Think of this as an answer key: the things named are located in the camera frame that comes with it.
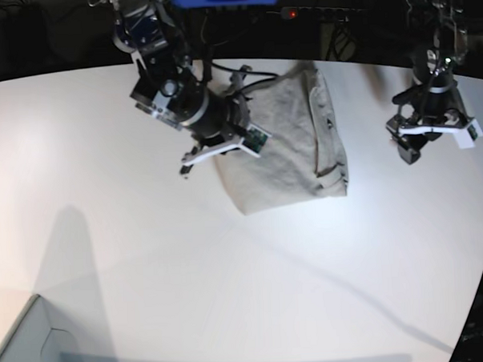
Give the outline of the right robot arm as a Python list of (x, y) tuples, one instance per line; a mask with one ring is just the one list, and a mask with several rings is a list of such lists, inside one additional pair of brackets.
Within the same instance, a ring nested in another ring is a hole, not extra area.
[(87, 0), (91, 7), (112, 8), (115, 45), (131, 56), (139, 74), (131, 92), (136, 107), (191, 134), (194, 144), (181, 158), (181, 176), (232, 151), (258, 158), (271, 136), (252, 122), (247, 105), (244, 81), (256, 72), (214, 63), (209, 47), (196, 45), (186, 29), (187, 12), (273, 1)]

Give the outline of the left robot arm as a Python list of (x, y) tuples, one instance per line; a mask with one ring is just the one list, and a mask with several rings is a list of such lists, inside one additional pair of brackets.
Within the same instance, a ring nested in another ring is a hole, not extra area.
[(468, 53), (463, 0), (405, 0), (407, 28), (415, 41), (413, 77), (407, 90), (392, 98), (396, 114), (386, 129), (399, 156), (413, 165), (421, 149), (451, 135), (471, 149), (483, 133), (461, 97), (454, 69)]

